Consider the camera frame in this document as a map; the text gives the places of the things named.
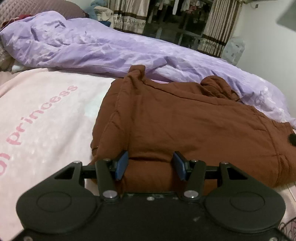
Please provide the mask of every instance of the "white plastic bag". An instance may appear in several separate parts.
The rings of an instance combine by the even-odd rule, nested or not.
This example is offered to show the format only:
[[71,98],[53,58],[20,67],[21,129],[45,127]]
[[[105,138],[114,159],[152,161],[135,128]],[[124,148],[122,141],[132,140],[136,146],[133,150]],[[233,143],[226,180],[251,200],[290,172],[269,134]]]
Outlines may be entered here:
[[239,61],[245,47],[245,42],[240,37],[231,38],[223,52],[222,52],[222,59],[226,60],[228,63],[236,66],[237,62]]

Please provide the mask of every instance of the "purple blanket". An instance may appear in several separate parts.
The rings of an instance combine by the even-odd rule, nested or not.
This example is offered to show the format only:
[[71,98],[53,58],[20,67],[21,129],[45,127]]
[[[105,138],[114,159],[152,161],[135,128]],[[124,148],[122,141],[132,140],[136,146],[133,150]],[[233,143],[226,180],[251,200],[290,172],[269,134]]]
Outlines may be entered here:
[[247,105],[269,118],[290,122],[283,93],[268,81],[221,59],[162,40],[127,34],[87,18],[65,20],[43,12],[8,25],[0,32],[4,47],[20,63],[123,77],[131,65],[146,66],[154,80],[198,82],[209,75],[226,80]]

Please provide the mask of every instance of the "blue gripper pad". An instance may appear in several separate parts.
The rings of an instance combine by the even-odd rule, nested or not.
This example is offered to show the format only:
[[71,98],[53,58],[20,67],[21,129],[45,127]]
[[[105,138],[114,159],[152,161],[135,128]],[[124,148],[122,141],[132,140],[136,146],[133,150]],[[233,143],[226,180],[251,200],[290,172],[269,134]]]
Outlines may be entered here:
[[119,159],[117,163],[117,168],[115,171],[115,179],[121,180],[124,172],[126,171],[126,168],[128,166],[128,152],[126,151],[121,158]]
[[181,179],[181,181],[185,181],[186,180],[185,166],[181,158],[176,154],[176,152],[173,153],[173,163],[179,178]]

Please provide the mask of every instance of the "pink lettering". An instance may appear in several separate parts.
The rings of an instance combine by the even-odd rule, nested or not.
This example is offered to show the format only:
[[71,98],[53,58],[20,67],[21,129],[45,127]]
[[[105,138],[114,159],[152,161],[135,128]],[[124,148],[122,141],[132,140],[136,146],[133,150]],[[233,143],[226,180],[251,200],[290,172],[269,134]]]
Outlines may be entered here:
[[68,88],[68,90],[70,90],[70,91],[75,91],[75,90],[77,90],[77,86],[73,86],[73,85],[71,85],[69,88]]
[[19,137],[20,137],[20,134],[18,132],[14,132],[9,137],[7,137],[6,141],[11,145],[20,145],[21,142],[18,142]]
[[32,118],[32,119],[37,119],[38,116],[34,116],[34,113],[40,113],[40,114],[43,114],[44,111],[42,111],[42,110],[35,110],[35,111],[33,111],[33,112],[29,115],[30,118]]
[[[0,157],[3,157],[7,160],[10,159],[10,156],[7,155],[6,153],[0,153]],[[0,171],[0,176],[5,172],[6,168],[7,168],[7,164],[4,161],[0,160],[0,166],[2,167],[2,171]]]
[[16,127],[16,130],[19,131],[19,132],[24,132],[25,130],[23,128],[21,128],[22,126],[22,123],[19,124],[19,126]]
[[43,109],[43,110],[47,110],[47,109],[49,109],[51,106],[52,106],[52,104],[46,102],[46,103],[44,103],[44,104],[41,106],[41,109]]
[[55,97],[52,97],[49,101],[51,103],[56,103],[56,102],[60,101],[61,99],[62,99],[61,97],[55,96]]
[[26,121],[26,122],[28,122],[28,123],[30,123],[30,124],[33,123],[33,121],[31,121],[30,119],[25,119],[24,121]]
[[70,94],[70,92],[68,92],[68,91],[62,91],[59,95],[65,97],[68,94]]

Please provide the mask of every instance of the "striped curtain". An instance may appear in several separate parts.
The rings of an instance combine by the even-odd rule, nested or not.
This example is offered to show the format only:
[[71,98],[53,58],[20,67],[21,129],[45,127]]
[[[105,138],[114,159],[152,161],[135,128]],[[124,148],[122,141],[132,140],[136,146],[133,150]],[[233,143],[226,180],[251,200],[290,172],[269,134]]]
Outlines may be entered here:
[[114,29],[142,34],[148,14],[150,0],[115,0],[114,6]]
[[220,58],[241,9],[237,0],[215,0],[197,50]]

